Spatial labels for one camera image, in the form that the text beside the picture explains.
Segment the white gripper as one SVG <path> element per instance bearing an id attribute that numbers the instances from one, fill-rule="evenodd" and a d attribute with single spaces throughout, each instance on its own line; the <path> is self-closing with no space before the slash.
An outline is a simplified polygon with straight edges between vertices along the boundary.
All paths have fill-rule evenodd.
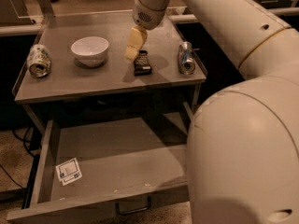
<path id="1" fill-rule="evenodd" d="M 136 58 L 147 40 L 147 30 L 153 30 L 161 23 L 169 1 L 135 0 L 132 16 L 136 26 L 131 28 L 128 36 L 124 53 L 127 59 L 133 61 Z"/>

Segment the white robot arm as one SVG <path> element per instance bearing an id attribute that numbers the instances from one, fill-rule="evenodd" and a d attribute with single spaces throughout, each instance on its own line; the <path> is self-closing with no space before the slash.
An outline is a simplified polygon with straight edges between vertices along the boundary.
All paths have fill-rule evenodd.
<path id="1" fill-rule="evenodd" d="M 182 0 L 242 74 L 192 118 L 193 224 L 299 224 L 298 33 L 253 0 Z M 135 0 L 158 26 L 169 0 Z"/>

